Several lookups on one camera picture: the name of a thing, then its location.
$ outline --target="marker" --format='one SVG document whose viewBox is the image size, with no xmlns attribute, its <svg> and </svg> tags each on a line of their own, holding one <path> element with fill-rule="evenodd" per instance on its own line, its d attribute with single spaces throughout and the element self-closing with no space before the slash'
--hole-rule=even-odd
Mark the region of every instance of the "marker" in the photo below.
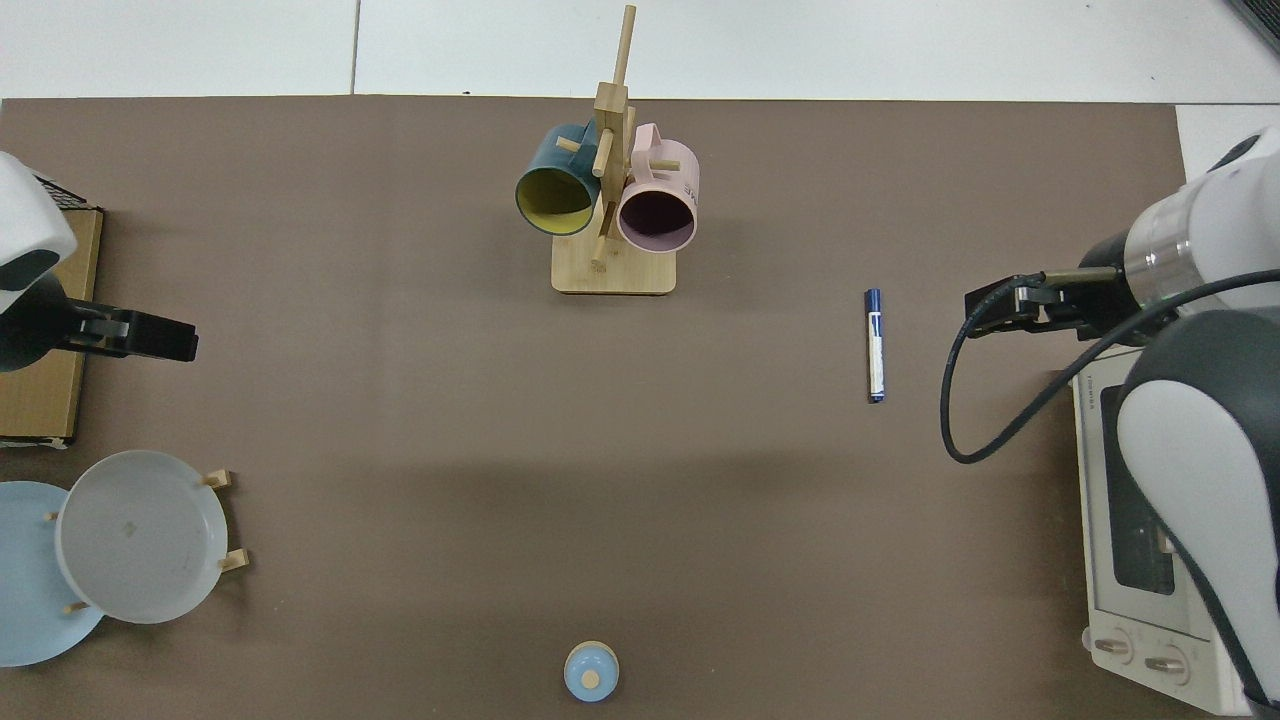
<svg viewBox="0 0 1280 720">
<path fill-rule="evenodd" d="M 870 401 L 884 402 L 884 329 L 878 287 L 867 291 L 867 379 Z"/>
</svg>

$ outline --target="mug rack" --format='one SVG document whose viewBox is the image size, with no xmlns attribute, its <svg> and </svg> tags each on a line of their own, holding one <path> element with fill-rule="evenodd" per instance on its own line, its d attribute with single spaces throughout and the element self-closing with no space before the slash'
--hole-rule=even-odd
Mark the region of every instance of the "mug rack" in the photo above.
<svg viewBox="0 0 1280 720">
<path fill-rule="evenodd" d="M 646 252 L 622 240 L 618 231 L 618 202 L 630 173 L 636 128 L 636 109 L 627 104 L 625 83 L 635 17 L 635 5 L 627 5 L 613 82 L 602 82 L 595 91 L 599 147 L 591 174 L 600 178 L 600 195 L 591 222 L 575 234 L 552 236 L 552 287 L 559 292 L 666 295 L 676 288 L 676 252 Z M 559 138 L 557 145 L 576 151 L 573 141 Z"/>
</svg>

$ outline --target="plate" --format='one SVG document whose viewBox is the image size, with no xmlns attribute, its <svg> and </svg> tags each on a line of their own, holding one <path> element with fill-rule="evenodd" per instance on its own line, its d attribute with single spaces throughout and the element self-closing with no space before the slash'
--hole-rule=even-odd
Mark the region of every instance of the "plate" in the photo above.
<svg viewBox="0 0 1280 720">
<path fill-rule="evenodd" d="M 128 623 L 165 623 L 200 605 L 227 557 L 227 516 L 202 478 L 150 450 L 86 470 L 58 518 L 58 564 L 72 589 Z"/>
<path fill-rule="evenodd" d="M 102 619 L 93 607 L 63 612 L 79 598 L 54 550 L 67 491 L 45 483 L 0 483 L 0 667 L 41 662 L 76 647 Z"/>
</svg>

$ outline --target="oven knob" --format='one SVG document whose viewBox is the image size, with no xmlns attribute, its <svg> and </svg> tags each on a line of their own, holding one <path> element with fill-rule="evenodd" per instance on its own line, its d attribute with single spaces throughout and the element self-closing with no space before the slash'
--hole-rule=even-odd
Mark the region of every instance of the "oven knob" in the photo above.
<svg viewBox="0 0 1280 720">
<path fill-rule="evenodd" d="M 1192 669 L 1187 665 L 1187 656 L 1174 646 L 1165 646 L 1164 657 L 1148 657 L 1143 664 L 1157 673 L 1170 675 L 1179 685 L 1185 685 L 1192 679 Z"/>
<path fill-rule="evenodd" d="M 1101 650 L 1124 665 L 1133 662 L 1133 641 L 1129 639 L 1129 634 L 1120 628 L 1114 628 L 1111 635 L 1110 638 L 1093 641 L 1091 650 Z"/>
</svg>

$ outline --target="wooden base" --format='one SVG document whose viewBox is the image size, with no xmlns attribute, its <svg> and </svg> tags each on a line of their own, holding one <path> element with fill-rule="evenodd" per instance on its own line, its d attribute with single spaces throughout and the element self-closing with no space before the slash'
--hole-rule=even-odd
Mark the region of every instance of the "wooden base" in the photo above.
<svg viewBox="0 0 1280 720">
<path fill-rule="evenodd" d="M 78 247 L 54 268 L 54 275 L 67 297 L 92 300 L 102 213 L 63 210 L 63 218 L 76 233 Z M 28 368 L 0 375 L 0 447 L 8 445 L 3 441 L 65 447 L 60 441 L 76 434 L 83 368 L 79 352 L 54 350 Z"/>
<path fill-rule="evenodd" d="M 600 263 L 593 263 L 604 223 L 603 205 L 596 205 L 582 232 L 552 238 L 552 287 L 576 295 L 667 295 L 676 290 L 675 252 L 645 252 L 616 233 L 604 241 Z"/>
</svg>

